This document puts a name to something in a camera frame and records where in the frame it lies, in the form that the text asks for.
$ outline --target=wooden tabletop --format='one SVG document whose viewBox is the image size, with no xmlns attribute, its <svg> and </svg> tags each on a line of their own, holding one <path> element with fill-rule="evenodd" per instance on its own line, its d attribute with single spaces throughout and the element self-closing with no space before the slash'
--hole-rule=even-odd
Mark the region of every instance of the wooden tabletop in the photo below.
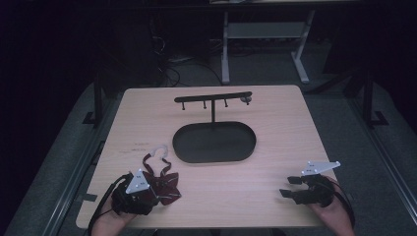
<svg viewBox="0 0 417 236">
<path fill-rule="evenodd" d="M 181 127 L 210 122 L 210 109 L 202 102 L 174 102 L 177 96 L 251 91 L 250 105 L 240 99 L 216 103 L 216 121 L 239 121 L 251 127 L 257 144 L 243 161 L 190 164 L 176 157 L 172 138 Z M 137 88 L 128 89 L 89 185 L 93 202 L 84 201 L 77 225 L 87 228 L 98 202 L 111 183 L 136 172 L 143 157 L 159 145 L 168 146 L 169 173 L 179 173 L 182 198 L 169 206 L 156 206 L 136 217 L 137 228 L 302 227 L 321 225 L 305 206 L 284 199 L 279 189 L 290 186 L 288 176 L 300 176 L 308 160 L 328 161 L 304 97 L 295 86 Z M 148 161 L 155 171 L 159 158 Z M 326 175 L 334 177 L 332 171 Z"/>
</svg>

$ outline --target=dark background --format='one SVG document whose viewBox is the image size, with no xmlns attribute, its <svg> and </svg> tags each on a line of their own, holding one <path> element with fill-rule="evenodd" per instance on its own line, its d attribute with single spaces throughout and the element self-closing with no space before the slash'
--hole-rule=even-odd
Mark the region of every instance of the dark background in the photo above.
<svg viewBox="0 0 417 236">
<path fill-rule="evenodd" d="M 118 26 L 132 23 L 137 26 L 147 16 L 92 14 L 80 11 L 77 2 L 63 0 L 6 0 L 0 4 L 0 203 L 5 216 L 1 220 L 1 234 L 74 103 L 97 73 L 104 74 L 107 95 L 126 87 L 157 86 L 159 80 L 150 79 L 158 75 L 149 41 L 144 39 L 144 45 L 134 47 L 134 52 L 140 52 L 139 58 L 121 54 L 123 48 L 131 46 L 129 40 L 121 39 L 130 30 Z M 414 131 L 417 131 L 416 9 L 413 1 L 402 0 L 379 1 L 372 9 L 351 9 L 343 11 L 343 15 L 320 11 L 310 35 L 310 40 L 317 42 L 323 38 L 332 40 L 325 72 L 341 73 L 355 65 L 367 68 L 375 81 L 389 91 Z M 162 29 L 173 47 L 195 46 L 194 52 L 202 55 L 203 42 L 211 33 L 216 35 L 216 29 L 221 29 L 217 23 L 222 23 L 221 14 L 214 14 L 208 21 L 205 15 L 195 13 L 181 17 L 167 14 L 162 21 L 165 21 Z M 122 63 L 103 55 L 97 43 L 105 45 Z M 142 66 L 129 65 L 137 61 Z M 126 70 L 124 65 L 136 71 Z M 121 74 L 128 78 L 123 86 L 114 83 L 115 75 Z M 145 76 L 138 79 L 138 74 Z"/>
</svg>

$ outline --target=black tray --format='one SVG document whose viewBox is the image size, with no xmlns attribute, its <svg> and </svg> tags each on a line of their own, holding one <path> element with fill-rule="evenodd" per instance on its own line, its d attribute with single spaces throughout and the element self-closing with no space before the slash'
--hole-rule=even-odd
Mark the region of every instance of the black tray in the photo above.
<svg viewBox="0 0 417 236">
<path fill-rule="evenodd" d="M 256 143 L 254 131 L 235 121 L 186 125 L 172 141 L 176 155 L 188 163 L 244 160 Z"/>
</svg>

